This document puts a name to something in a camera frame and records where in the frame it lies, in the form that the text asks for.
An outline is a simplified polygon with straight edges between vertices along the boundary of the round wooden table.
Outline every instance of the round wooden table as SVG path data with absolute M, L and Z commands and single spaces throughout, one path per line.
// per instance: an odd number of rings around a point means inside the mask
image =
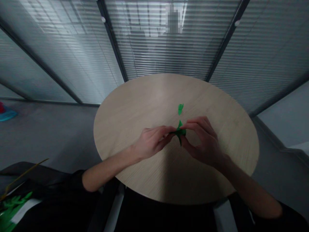
M 178 115 L 178 105 L 184 104 Z M 142 129 L 178 126 L 206 115 L 218 134 L 221 149 L 248 175 L 259 157 L 256 129 L 244 109 L 228 94 L 205 81 L 177 74 L 155 74 L 130 80 L 111 92 L 94 121 L 97 150 L 105 160 L 127 148 Z M 186 137 L 200 143 L 193 131 Z M 160 202 L 194 205 L 233 193 L 228 180 L 214 168 L 193 159 L 178 138 L 153 157 L 116 176 L 132 190 Z

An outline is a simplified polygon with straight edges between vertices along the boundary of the teal object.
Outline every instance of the teal object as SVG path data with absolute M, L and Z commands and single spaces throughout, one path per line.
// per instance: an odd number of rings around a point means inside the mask
M 176 131 L 170 132 L 170 133 L 169 133 L 169 134 L 175 134 L 175 135 L 178 137 L 179 142 L 180 142 L 180 146 L 181 146 L 181 138 L 180 138 L 180 136 L 181 136 L 181 135 L 186 136 L 186 134 L 187 134 L 187 131 L 186 131 L 186 130 L 180 129 L 180 127 L 181 127 L 182 125 L 183 125 L 183 123 L 179 120 L 179 124 L 178 124 L 178 127 L 177 127 Z
M 6 121 L 9 120 L 11 118 L 14 118 L 17 113 L 13 110 L 11 110 L 10 108 L 5 107 L 5 112 L 4 113 L 0 113 L 0 121 Z

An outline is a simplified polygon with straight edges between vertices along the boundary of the green paper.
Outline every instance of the green paper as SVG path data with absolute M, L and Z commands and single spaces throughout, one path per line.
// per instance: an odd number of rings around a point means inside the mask
M 182 110 L 183 110 L 183 104 L 179 104 L 179 106 L 178 106 L 178 115 L 181 115 Z
M 187 133 L 186 130 L 180 129 L 180 127 L 181 127 L 182 125 L 183 125 L 182 122 L 179 120 L 179 124 L 178 124 L 178 127 L 177 127 L 176 131 L 170 132 L 170 133 L 169 133 L 169 134 L 175 134 L 175 135 L 178 137 L 179 142 L 180 142 L 180 146 L 181 146 L 181 138 L 180 138 L 180 136 L 181 136 L 181 135 L 186 136 L 186 133 Z

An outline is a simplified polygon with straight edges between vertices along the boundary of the left hand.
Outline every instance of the left hand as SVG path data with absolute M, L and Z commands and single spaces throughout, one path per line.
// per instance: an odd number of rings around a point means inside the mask
M 137 142 L 132 145 L 134 155 L 142 160 L 152 157 L 171 141 L 175 134 L 168 133 L 173 131 L 176 128 L 172 126 L 144 128 Z

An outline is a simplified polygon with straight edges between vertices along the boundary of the finger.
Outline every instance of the finger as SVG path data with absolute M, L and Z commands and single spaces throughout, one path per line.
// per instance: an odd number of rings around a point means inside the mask
M 207 122 L 207 117 L 203 116 L 203 117 L 197 117 L 194 119 L 188 119 L 187 123 L 197 123 L 199 124 L 208 134 L 210 134 L 211 136 L 217 136 L 217 134 L 215 133 L 215 131 L 213 130 L 212 126 L 210 125 L 210 122 L 208 120 Z
M 151 130 L 151 128 L 144 128 L 143 129 L 143 132 L 148 132 L 148 131 L 150 131 Z
M 174 137 L 175 136 L 175 134 L 169 134 L 166 138 L 164 138 L 164 139 L 162 139 L 159 143 L 158 143 L 158 145 L 156 146 L 156 148 L 155 148 L 155 152 L 157 153 L 157 152 L 159 152 L 159 151 L 161 151 L 170 141 L 171 141 L 171 139 L 172 139 L 172 137 Z
M 181 139 L 183 148 L 185 148 L 187 152 L 189 152 L 189 154 L 194 157 L 197 152 L 197 149 L 194 146 L 192 146 L 191 143 L 189 143 L 188 139 L 185 136 L 183 135 L 180 136 L 180 139 Z
M 204 141 L 205 138 L 209 137 L 209 134 L 197 123 L 186 123 L 180 127 L 180 129 L 193 130 L 201 141 Z
M 159 129 L 164 128 L 164 127 L 166 127 L 166 126 L 162 125 L 162 126 L 150 128 L 150 129 L 148 130 L 148 132 L 151 132 L 151 135 L 150 135 L 150 136 L 152 136 L 152 135 L 154 135 L 154 134 L 156 133 L 156 131 L 158 131 Z
M 155 141 L 159 141 L 160 138 L 163 137 L 163 135 L 168 134 L 170 132 L 176 131 L 175 127 L 172 126 L 164 126 L 156 130 L 156 132 L 153 135 L 153 139 Z
M 215 130 L 213 129 L 213 127 L 212 127 L 212 125 L 211 125 L 211 123 L 210 123 L 208 117 L 207 117 L 207 116 L 203 116 L 203 119 L 207 122 L 207 124 L 210 126 L 210 128 L 211 128 L 213 131 L 215 131 Z

